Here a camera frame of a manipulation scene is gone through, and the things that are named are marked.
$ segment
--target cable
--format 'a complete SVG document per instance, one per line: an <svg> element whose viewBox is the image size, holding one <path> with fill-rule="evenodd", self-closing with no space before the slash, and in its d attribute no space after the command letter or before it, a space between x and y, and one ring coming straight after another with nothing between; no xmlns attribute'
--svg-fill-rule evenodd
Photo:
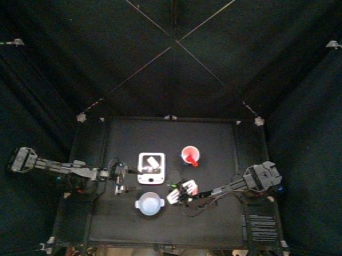
<svg viewBox="0 0 342 256"><path fill-rule="evenodd" d="M200 211L197 211L194 214L189 215L186 214L184 211L180 211L182 215L185 215L186 217L196 217L198 216L198 214L201 214L204 212L204 210L224 196L227 196L228 194L233 193L235 191L229 191L225 192L224 194L218 195L209 203L205 203L204 208L200 209Z"/></svg>

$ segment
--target white bowl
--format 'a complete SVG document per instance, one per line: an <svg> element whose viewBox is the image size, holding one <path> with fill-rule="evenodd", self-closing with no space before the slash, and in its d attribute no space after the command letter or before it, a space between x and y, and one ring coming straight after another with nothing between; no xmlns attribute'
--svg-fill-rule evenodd
<svg viewBox="0 0 342 256"><path fill-rule="evenodd" d="M134 208L140 209L141 213L146 216L154 215L164 205L164 199L160 199L158 195L153 192L144 193L140 199L134 201Z"/></svg>

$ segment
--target small object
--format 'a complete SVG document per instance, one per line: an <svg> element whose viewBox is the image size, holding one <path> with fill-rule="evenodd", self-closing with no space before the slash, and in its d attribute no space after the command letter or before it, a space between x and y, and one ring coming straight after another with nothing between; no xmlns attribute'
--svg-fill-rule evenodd
<svg viewBox="0 0 342 256"><path fill-rule="evenodd" d="M200 157L200 154L198 154L198 150L196 147L186 146L182 148L181 158L186 164L192 164L192 166L197 167L198 157Z"/></svg>
<svg viewBox="0 0 342 256"><path fill-rule="evenodd" d="M256 124L256 126L263 126L264 125L264 119L257 116L255 119L253 119L253 123Z"/></svg>
<svg viewBox="0 0 342 256"><path fill-rule="evenodd" d="M146 216L154 215L164 205L164 199L160 199L158 195L153 192L144 193L140 199L134 201L134 208Z"/></svg>
<svg viewBox="0 0 342 256"><path fill-rule="evenodd" d="M84 113L80 113L76 115L77 122L82 123L86 120L86 115Z"/></svg>
<svg viewBox="0 0 342 256"><path fill-rule="evenodd" d="M335 48L335 50L337 48L342 48L342 45L335 41L335 40L331 40L327 45L325 45L327 48Z"/></svg>

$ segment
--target black tabletop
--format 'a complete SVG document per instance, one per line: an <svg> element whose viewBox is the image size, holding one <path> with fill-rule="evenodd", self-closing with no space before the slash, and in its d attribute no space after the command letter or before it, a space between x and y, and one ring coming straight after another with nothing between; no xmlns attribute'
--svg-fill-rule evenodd
<svg viewBox="0 0 342 256"><path fill-rule="evenodd" d="M229 183L236 172L245 166L265 160L257 127L252 123L239 124L241 133L236 133L236 127L235 122L125 119L109 119L105 123L96 121L82 125L74 140L72 158L81 157L78 160L88 161L88 164L101 162L105 167L118 158L136 167L138 153L154 152L165 155L162 184L141 185L137 177L128 174L125 184L140 186L141 189L117 196L113 184L106 183L105 192L97 198L92 211L90 242L172 244L197 248L241 246L243 213L233 195L221 198L217 205L196 217L185 216L189 213L186 209L169 205L166 200L154 216L144 216L134 208L134 201L144 192L154 192L165 199L168 185L182 178L194 180L198 191L210 190ZM184 165L180 158L180 151L188 145L197 147L200 151L196 168Z"/></svg>

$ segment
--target red cup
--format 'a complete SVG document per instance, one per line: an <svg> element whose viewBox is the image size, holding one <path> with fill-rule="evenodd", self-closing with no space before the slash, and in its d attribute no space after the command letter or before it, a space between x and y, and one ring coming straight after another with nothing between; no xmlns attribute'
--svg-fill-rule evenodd
<svg viewBox="0 0 342 256"><path fill-rule="evenodd" d="M182 148L181 159L186 164L190 164L192 166L197 167L198 157L200 157L200 154L196 147L186 146Z"/></svg>

